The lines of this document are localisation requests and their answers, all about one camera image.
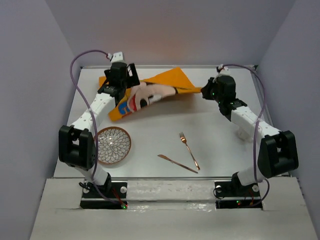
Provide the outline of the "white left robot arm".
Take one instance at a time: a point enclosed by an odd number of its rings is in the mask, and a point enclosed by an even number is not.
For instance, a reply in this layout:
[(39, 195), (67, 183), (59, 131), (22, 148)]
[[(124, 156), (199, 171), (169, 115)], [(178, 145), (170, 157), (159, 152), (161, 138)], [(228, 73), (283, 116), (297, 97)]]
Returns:
[(98, 163), (98, 126), (106, 118), (109, 102), (118, 104), (126, 90), (140, 84), (134, 63), (114, 62), (104, 71), (106, 80), (98, 89), (87, 110), (71, 125), (58, 132), (59, 160), (75, 168), (93, 185), (97, 196), (104, 198), (112, 188), (111, 176)]

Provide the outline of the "orange cartoon mouse cloth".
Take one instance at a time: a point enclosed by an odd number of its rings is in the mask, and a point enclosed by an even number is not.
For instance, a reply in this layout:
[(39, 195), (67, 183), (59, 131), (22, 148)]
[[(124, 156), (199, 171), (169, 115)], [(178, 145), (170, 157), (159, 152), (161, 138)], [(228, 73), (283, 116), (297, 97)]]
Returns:
[[(99, 87), (105, 80), (106, 76), (99, 78)], [(115, 108), (108, 113), (111, 121), (118, 121), (167, 97), (201, 92), (179, 67), (139, 81), (139, 85), (128, 88), (124, 94), (107, 94), (115, 101)]]

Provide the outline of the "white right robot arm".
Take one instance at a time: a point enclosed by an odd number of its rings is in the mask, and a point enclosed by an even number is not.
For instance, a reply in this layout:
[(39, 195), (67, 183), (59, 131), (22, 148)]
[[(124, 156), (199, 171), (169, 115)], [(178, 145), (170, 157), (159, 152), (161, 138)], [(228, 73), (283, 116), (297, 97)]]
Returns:
[(233, 77), (211, 77), (201, 93), (204, 99), (217, 102), (220, 113), (239, 127), (242, 138), (253, 140), (252, 166), (234, 173), (227, 187), (235, 196), (246, 193), (249, 185), (299, 167), (295, 135), (261, 120), (244, 101), (238, 99)]

